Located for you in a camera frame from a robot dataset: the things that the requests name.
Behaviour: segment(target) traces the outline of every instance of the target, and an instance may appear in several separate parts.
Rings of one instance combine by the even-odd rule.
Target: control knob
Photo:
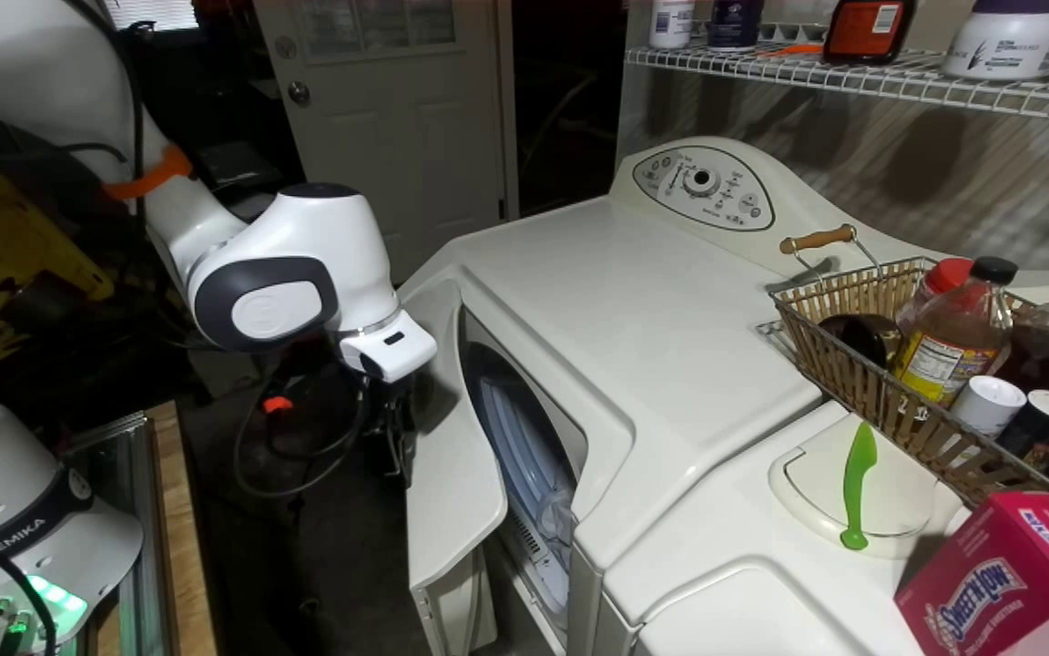
[[[682,187],[684,187],[690,197],[710,197],[718,189],[718,174],[705,172],[705,167],[697,167],[697,172],[684,174]]]

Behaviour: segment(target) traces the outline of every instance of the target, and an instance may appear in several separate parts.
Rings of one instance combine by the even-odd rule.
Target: wicker basket
[[[771,293],[784,316],[795,364],[847,410],[874,423],[891,446],[926,461],[942,486],[949,486],[964,505],[981,505],[1000,488],[1049,488],[1037,472],[1043,461],[1016,458],[1013,450],[964,435],[940,404],[920,399],[884,368],[869,364],[857,350],[841,346],[818,320],[837,314],[881,314],[914,294],[934,259],[898,259],[869,271],[847,271],[815,283]]]

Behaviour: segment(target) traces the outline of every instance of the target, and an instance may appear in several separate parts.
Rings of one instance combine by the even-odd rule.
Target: green object
[[[847,523],[841,531],[846,551],[864,551],[867,537],[861,527],[861,509],[864,509],[864,472],[877,461],[877,436],[869,423],[857,426],[847,458],[846,458],[846,514]]]
[[[57,582],[43,579],[43,576],[29,576],[29,582],[38,587],[38,595],[43,596],[52,619],[53,619],[53,642],[64,642],[74,628],[79,628],[79,619],[87,614],[87,601],[61,590]]]

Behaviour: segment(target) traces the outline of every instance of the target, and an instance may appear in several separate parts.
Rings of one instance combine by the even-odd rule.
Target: pink box
[[[897,606],[926,652],[1049,656],[1049,495],[992,495]]]

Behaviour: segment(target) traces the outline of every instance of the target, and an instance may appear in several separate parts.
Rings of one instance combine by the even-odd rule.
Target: brown bottle
[[[828,27],[823,62],[891,62],[914,6],[918,0],[841,0]]]

